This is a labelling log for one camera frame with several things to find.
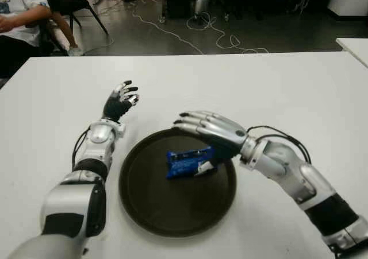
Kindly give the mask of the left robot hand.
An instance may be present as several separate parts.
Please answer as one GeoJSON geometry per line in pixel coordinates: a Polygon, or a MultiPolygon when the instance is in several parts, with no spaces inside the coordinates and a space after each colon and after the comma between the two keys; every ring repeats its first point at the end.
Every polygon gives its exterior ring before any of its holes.
{"type": "Polygon", "coordinates": [[[135,106],[139,101],[138,87],[131,86],[132,81],[127,80],[113,89],[109,95],[102,112],[103,119],[118,122],[119,119],[135,106]]]}

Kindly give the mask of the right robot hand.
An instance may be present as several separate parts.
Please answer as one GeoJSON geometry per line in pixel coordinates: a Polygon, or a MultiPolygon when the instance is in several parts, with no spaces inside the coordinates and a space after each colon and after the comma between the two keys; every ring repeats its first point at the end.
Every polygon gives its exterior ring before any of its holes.
{"type": "Polygon", "coordinates": [[[241,125],[209,111],[180,113],[173,128],[194,135],[213,149],[212,157],[198,166],[196,175],[205,174],[239,155],[248,138],[241,125]]]}

